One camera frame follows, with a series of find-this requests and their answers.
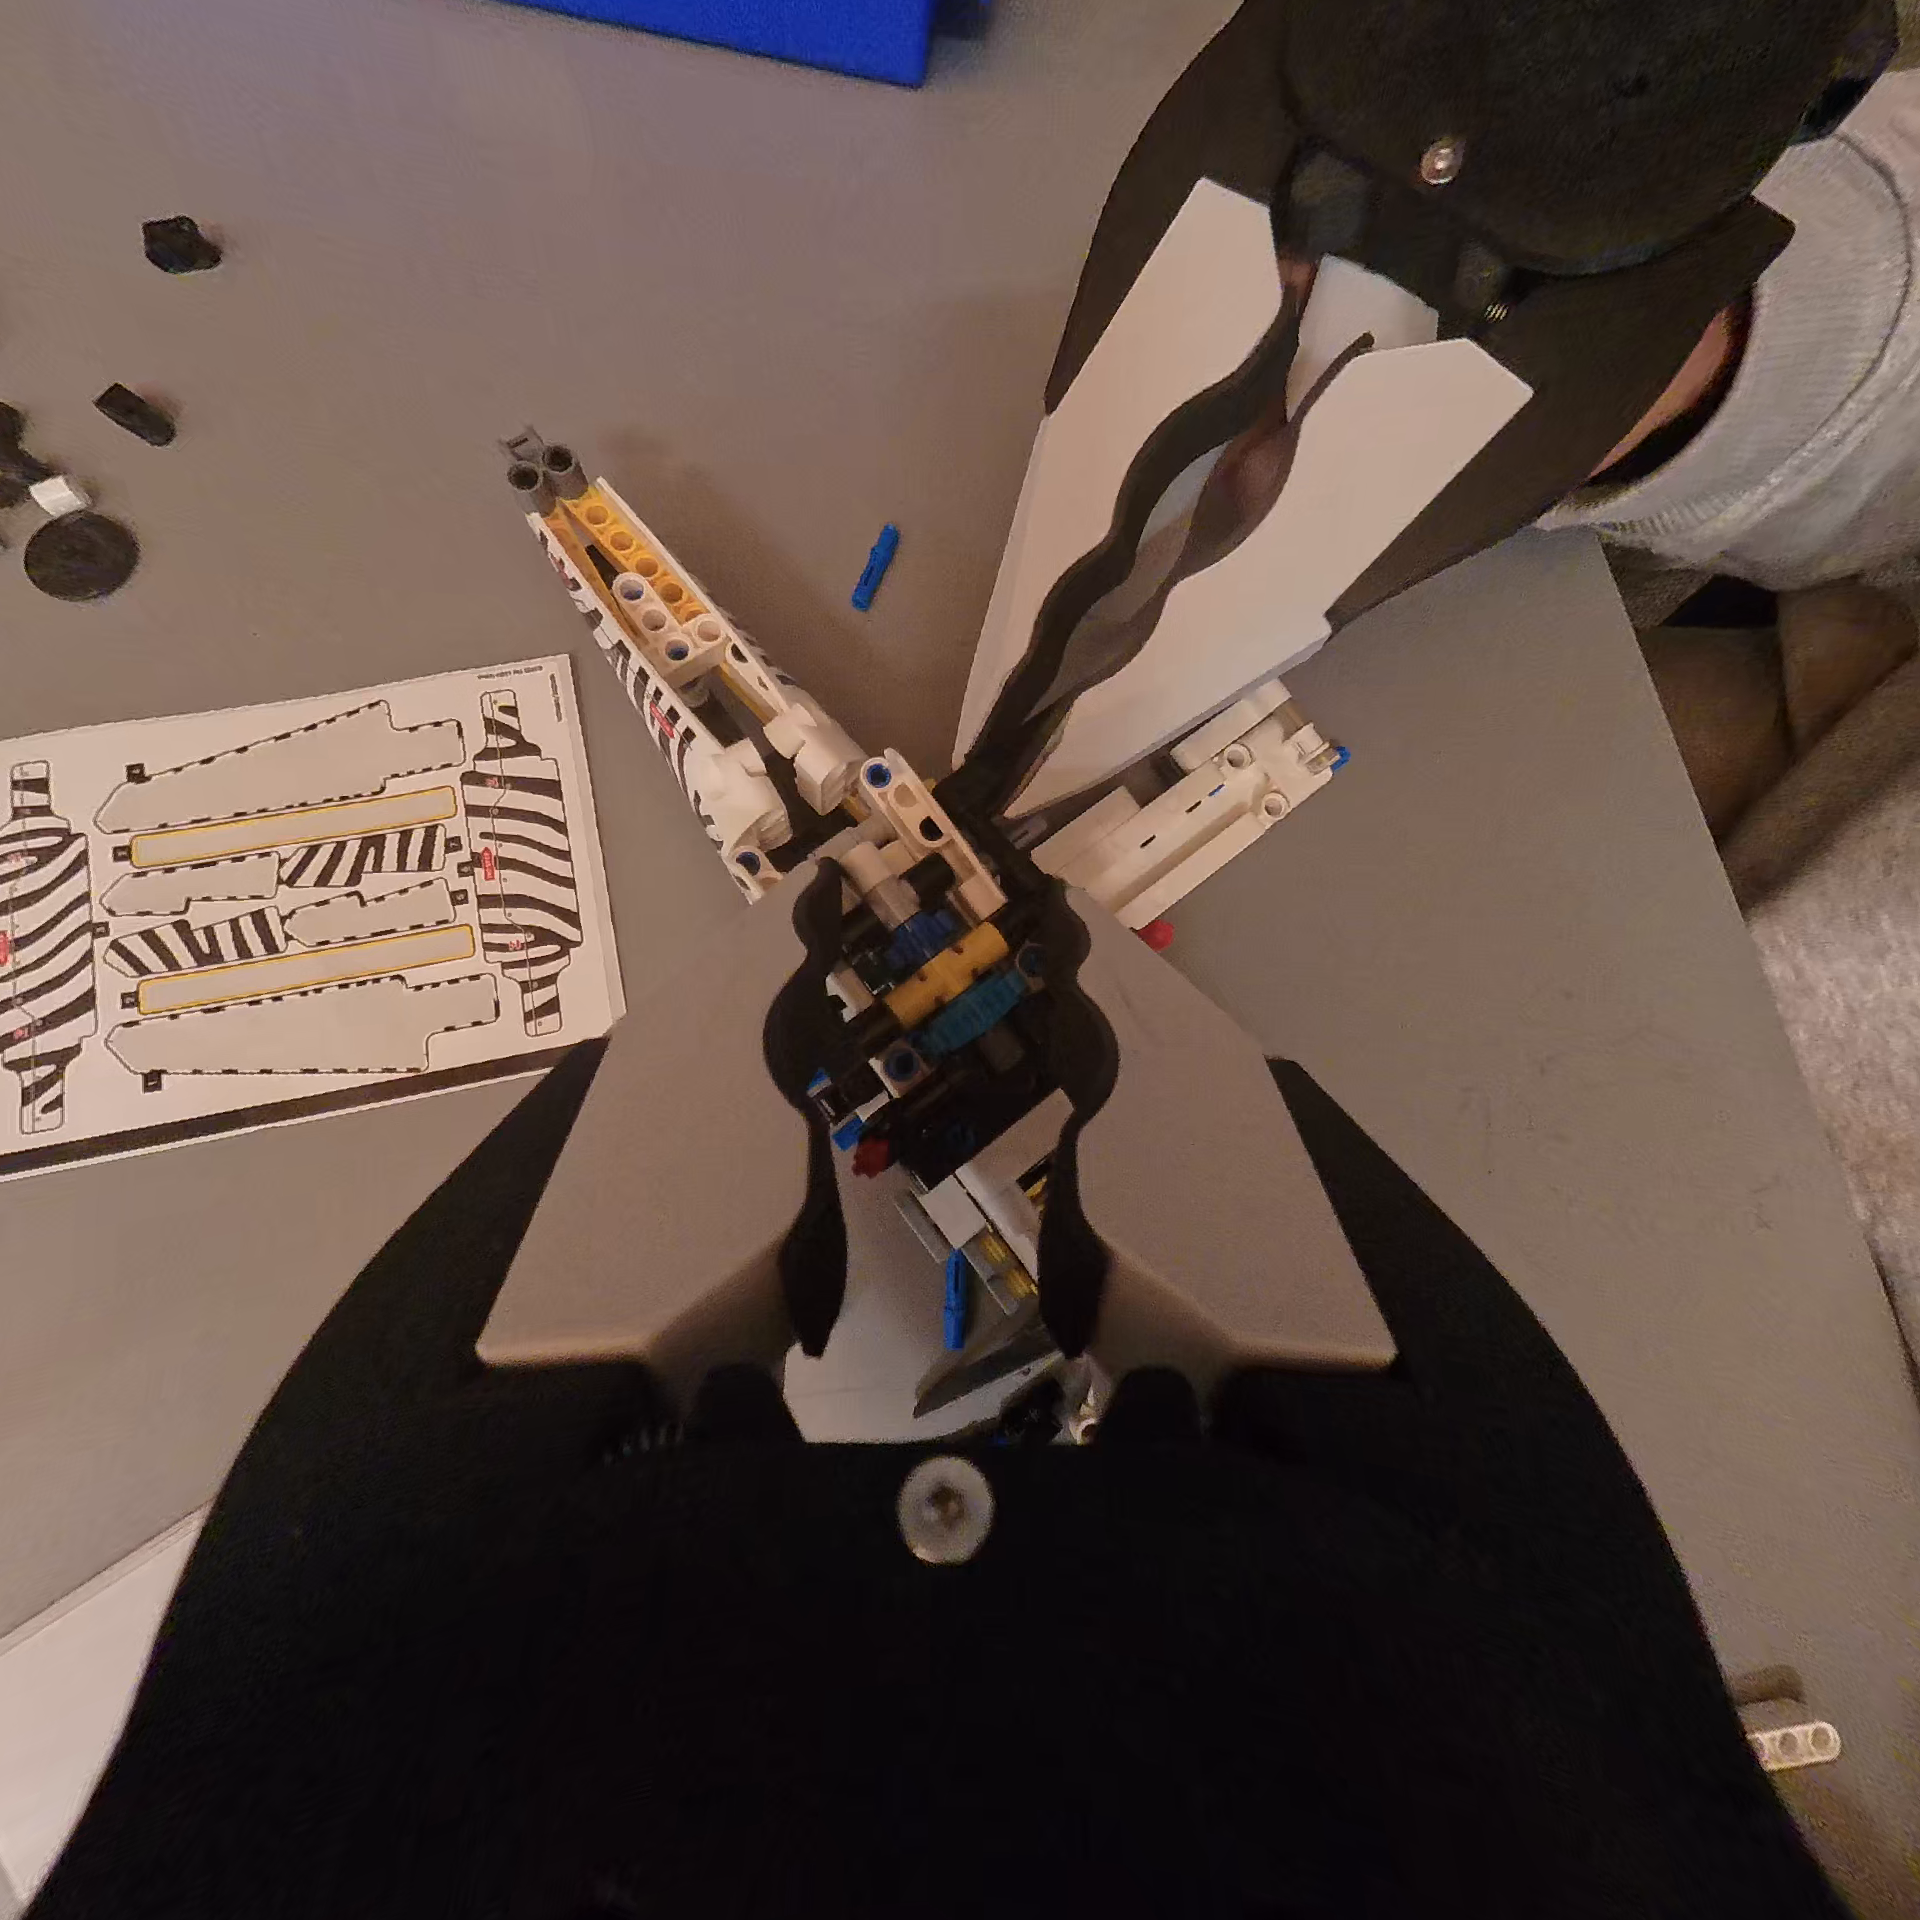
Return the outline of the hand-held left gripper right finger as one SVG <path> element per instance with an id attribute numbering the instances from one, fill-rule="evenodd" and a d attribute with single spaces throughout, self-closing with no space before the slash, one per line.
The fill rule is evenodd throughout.
<path id="1" fill-rule="evenodd" d="M 1048 1070 L 1067 1118 L 1040 1307 L 1106 1373 L 1376 1373 L 1376 1296 L 1266 1056 L 1083 892 L 1040 912 Z"/>

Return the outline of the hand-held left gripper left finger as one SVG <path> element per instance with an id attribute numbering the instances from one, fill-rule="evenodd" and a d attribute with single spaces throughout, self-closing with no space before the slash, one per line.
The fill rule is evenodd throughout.
<path id="1" fill-rule="evenodd" d="M 478 1339 L 489 1365 L 780 1365 L 848 1293 L 827 973 L 844 879 L 806 861 L 615 1026 Z"/>

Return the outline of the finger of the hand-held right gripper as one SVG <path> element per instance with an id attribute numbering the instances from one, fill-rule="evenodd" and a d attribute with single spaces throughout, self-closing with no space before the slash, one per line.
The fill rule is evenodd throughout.
<path id="1" fill-rule="evenodd" d="M 1076 634 L 1072 707 L 1048 723 L 1016 819 L 1076 798 L 1315 655 L 1366 570 L 1512 426 L 1530 384 L 1468 340 L 1358 351 L 1289 423 L 1260 518 L 1199 486 Z"/>
<path id="2" fill-rule="evenodd" d="M 1114 526 L 1121 483 L 1182 402 L 1234 374 L 1282 304 L 1271 210 L 1200 180 L 1033 440 L 953 738 L 963 763 L 1049 589 Z"/>

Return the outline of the white lego skid assembly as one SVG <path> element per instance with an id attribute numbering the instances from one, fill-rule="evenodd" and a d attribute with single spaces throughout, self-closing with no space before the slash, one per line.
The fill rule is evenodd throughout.
<path id="1" fill-rule="evenodd" d="M 1153 759 L 1146 799 L 1118 783 L 1032 847 L 1035 866 L 1156 948 L 1168 915 L 1350 763 L 1266 678 Z"/>

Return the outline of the long black lego beam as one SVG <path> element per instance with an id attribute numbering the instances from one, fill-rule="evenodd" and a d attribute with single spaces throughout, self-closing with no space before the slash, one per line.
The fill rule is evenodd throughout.
<path id="1" fill-rule="evenodd" d="M 934 798 L 956 827 L 969 832 L 1011 819 L 1056 731 L 1058 720 L 1044 711 L 1020 723 L 991 717 L 967 754 L 931 788 Z"/>

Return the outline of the zebra striped lego helicopter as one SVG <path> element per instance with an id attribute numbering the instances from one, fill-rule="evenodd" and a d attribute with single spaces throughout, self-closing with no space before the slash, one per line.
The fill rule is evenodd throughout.
<path id="1" fill-rule="evenodd" d="M 1033 1245 L 1023 1251 L 1020 1227 L 998 1219 L 988 1231 L 1024 1282 L 1018 1323 L 1044 1326 L 1064 1352 L 1038 1282 L 1051 1151 L 1067 1118 L 1049 1075 L 1038 938 L 1060 879 L 1001 822 L 956 827 L 936 783 L 899 752 L 860 748 L 567 446 L 521 434 L 507 452 L 529 526 L 747 907 L 806 861 L 842 874 L 844 950 L 827 989 L 844 1035 L 810 1088 L 830 1127 L 838 1188 L 848 1160 L 905 1167 L 931 1188 L 1038 1119 L 1035 1143 L 1014 1163 L 1014 1174 L 1042 1163 Z M 632 1362 L 678 1402 L 714 1368 Z"/>

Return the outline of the lego instruction booklet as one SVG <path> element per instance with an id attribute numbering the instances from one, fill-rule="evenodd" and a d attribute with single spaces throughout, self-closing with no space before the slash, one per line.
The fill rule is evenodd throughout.
<path id="1" fill-rule="evenodd" d="M 3 1867 L 14 1908 L 46 1879 L 106 1772 L 206 1514 L 187 1514 L 6 1637 Z"/>

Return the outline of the small grey black lego assembly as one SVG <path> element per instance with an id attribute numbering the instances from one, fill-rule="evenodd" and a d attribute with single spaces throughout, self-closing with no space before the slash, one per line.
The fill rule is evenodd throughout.
<path id="1" fill-rule="evenodd" d="M 88 511 L 91 499 L 80 479 L 31 452 L 25 431 L 25 416 L 3 400 L 3 514 L 31 506 L 48 518 Z"/>

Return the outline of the person's right hand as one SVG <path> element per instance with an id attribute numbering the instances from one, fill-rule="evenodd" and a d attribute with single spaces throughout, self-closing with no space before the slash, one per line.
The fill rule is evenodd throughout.
<path id="1" fill-rule="evenodd" d="M 1234 538 L 1247 538 L 1274 511 L 1295 460 L 1291 423 L 1282 416 L 1249 428 L 1224 448 L 1208 479 L 1214 522 Z"/>

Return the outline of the zebra sticker sheet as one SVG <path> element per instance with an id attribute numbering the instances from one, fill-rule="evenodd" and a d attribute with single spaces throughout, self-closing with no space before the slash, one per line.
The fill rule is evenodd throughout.
<path id="1" fill-rule="evenodd" d="M 577 664 L 3 748 L 3 1174 L 539 1071 L 627 1013 Z"/>

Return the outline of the blue plastic bin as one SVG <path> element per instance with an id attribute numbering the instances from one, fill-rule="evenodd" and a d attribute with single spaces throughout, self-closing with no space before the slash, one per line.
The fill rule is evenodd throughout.
<path id="1" fill-rule="evenodd" d="M 938 39 L 976 39 L 994 2 L 521 2 L 628 31 L 918 88 Z"/>

